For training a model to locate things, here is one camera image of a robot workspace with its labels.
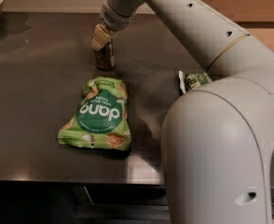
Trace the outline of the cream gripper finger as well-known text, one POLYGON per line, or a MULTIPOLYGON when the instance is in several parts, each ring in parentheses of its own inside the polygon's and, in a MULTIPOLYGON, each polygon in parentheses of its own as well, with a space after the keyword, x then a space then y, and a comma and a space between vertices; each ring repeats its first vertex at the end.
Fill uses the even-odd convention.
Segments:
POLYGON ((106 24, 97 24, 93 32, 91 47, 95 51, 100 51, 114 37, 116 37, 116 32, 110 30, 106 24))

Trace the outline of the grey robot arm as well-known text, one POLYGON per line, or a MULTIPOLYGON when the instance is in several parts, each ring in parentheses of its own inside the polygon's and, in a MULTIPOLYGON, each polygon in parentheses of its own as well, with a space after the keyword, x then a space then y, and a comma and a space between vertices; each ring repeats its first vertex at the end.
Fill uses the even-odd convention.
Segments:
POLYGON ((200 0, 106 0, 93 48, 142 4, 216 78, 178 98, 163 124, 171 224, 271 224, 274 52, 200 0))

